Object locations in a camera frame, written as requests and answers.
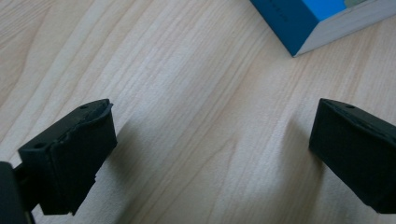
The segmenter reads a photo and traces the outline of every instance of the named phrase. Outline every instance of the light wood surface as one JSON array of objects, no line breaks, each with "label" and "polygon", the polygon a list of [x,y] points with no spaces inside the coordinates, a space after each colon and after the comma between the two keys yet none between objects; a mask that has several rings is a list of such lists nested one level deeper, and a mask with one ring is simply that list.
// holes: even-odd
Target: light wood surface
[{"label": "light wood surface", "polygon": [[119,144],[37,223],[395,223],[308,150],[319,98],[396,124],[396,18],[291,58],[248,0],[0,1],[0,160],[75,107]]}]

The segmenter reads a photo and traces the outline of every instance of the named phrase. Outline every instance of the wooden table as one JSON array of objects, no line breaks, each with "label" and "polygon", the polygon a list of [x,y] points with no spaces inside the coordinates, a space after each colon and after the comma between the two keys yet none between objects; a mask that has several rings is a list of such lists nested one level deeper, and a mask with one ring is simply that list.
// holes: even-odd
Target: wooden table
[{"label": "wooden table", "polygon": [[119,144],[37,223],[395,223],[308,150],[319,98],[396,123],[396,18],[291,58],[248,0],[0,1],[0,160],[79,105]]}]

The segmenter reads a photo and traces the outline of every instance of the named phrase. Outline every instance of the black plastic block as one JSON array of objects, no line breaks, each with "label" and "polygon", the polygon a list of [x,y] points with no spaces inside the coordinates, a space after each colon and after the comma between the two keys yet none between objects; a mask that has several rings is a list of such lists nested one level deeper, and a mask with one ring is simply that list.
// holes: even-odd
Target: black plastic block
[{"label": "black plastic block", "polygon": [[348,105],[321,99],[310,149],[378,213],[396,213],[396,127]]},{"label": "black plastic block", "polygon": [[108,100],[75,109],[20,148],[45,215],[75,214],[117,144]]}]

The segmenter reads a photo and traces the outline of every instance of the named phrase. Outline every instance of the wood grain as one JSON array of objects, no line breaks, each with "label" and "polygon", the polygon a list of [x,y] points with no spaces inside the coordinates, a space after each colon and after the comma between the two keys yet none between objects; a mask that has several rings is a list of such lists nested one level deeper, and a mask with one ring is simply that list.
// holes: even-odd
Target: wood grain
[{"label": "wood grain", "polygon": [[241,0],[0,1],[0,160],[109,98],[119,145],[37,223],[394,223],[309,151],[319,98],[396,124],[396,18],[291,58]]}]

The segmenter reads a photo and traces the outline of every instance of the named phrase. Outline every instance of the screw hole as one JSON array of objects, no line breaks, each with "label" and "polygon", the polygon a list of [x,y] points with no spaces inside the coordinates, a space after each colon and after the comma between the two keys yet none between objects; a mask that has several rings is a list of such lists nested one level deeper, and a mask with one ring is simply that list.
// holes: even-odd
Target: screw hole
[{"label": "screw hole", "polygon": [[41,148],[44,147],[46,144],[45,143],[37,143],[35,144],[34,148]]}]

